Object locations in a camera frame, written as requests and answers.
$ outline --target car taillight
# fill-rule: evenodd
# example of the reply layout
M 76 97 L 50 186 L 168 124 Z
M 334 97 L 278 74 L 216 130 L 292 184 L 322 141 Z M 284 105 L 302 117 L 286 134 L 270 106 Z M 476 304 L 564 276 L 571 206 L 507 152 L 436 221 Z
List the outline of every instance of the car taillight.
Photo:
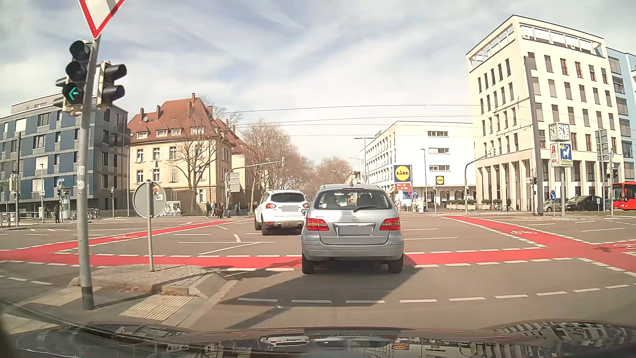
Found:
M 305 227 L 309 231 L 329 231 L 327 222 L 321 218 L 307 218 Z
M 385 219 L 382 222 L 382 225 L 380 225 L 380 230 L 382 231 L 399 230 L 399 217 Z

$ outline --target license plate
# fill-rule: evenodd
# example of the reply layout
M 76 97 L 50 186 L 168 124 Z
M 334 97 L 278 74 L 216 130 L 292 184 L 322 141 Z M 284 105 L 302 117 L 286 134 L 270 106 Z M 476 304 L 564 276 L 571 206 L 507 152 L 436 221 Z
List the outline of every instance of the license plate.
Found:
M 373 234 L 371 226 L 341 226 L 338 229 L 340 236 L 369 236 Z
M 298 207 L 295 205 L 283 205 L 281 211 L 284 213 L 292 213 L 298 211 Z

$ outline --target white building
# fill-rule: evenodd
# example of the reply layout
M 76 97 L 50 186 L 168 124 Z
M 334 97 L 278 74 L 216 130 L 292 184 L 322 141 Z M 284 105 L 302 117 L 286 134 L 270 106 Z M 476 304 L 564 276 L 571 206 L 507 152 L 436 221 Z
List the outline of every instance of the white building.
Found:
M 574 165 L 566 168 L 566 197 L 600 195 L 601 171 L 594 132 L 607 129 L 614 166 L 623 180 L 616 96 L 602 38 L 513 15 L 466 55 L 474 107 L 475 157 L 480 160 L 477 198 L 510 197 L 517 210 L 530 210 L 535 168 L 532 117 L 523 56 L 532 65 L 539 118 L 545 195 L 560 193 L 558 171 L 550 168 L 548 124 L 566 122 L 572 133 Z
M 464 169 L 474 160 L 473 123 L 471 122 L 403 122 L 398 121 L 376 134 L 360 152 L 361 163 L 366 160 L 368 183 L 381 186 L 395 198 L 404 197 L 394 190 L 394 166 L 411 166 L 411 187 L 421 197 L 428 186 L 432 201 L 436 186 L 438 203 L 464 199 Z M 444 184 L 436 183 L 437 177 Z M 474 164 L 467 169 L 467 182 L 474 197 Z

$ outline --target pedestrian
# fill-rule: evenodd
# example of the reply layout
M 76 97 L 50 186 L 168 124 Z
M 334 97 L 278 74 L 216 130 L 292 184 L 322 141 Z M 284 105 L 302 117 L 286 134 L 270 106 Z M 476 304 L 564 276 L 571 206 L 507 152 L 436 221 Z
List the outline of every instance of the pedestrian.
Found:
M 55 204 L 55 207 L 53 208 L 53 210 L 55 210 L 55 212 L 53 214 L 55 214 L 55 223 L 59 224 L 60 222 L 60 206 L 59 204 Z

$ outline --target road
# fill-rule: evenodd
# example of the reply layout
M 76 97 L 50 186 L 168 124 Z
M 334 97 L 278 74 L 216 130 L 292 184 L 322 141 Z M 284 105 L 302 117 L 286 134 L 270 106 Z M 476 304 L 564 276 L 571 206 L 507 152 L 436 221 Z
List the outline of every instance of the road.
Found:
M 407 267 L 399 275 L 370 263 L 302 275 L 298 233 L 263 236 L 251 218 L 166 218 L 155 227 L 156 263 L 219 268 L 234 283 L 194 329 L 470 329 L 530 319 L 636 324 L 636 218 L 406 213 Z M 147 262 L 144 228 L 139 219 L 96 220 L 90 226 L 94 268 Z M 2 233 L 3 297 L 25 301 L 77 275 L 73 225 Z

